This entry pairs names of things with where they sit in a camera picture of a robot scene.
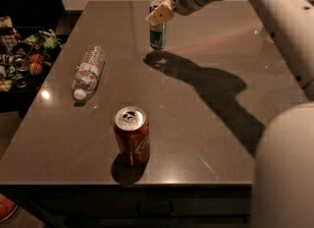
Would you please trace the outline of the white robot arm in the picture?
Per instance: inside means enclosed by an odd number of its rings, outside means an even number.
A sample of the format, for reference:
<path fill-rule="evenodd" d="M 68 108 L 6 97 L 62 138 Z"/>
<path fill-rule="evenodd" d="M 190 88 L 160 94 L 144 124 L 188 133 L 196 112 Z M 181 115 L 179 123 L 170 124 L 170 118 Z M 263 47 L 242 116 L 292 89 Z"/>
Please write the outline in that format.
<path fill-rule="evenodd" d="M 147 17 L 152 26 L 188 16 L 221 0 L 164 0 Z M 314 228 L 314 30 L 307 0 L 248 0 L 280 53 L 267 78 L 272 98 L 300 98 L 263 132 L 255 153 L 250 228 Z"/>

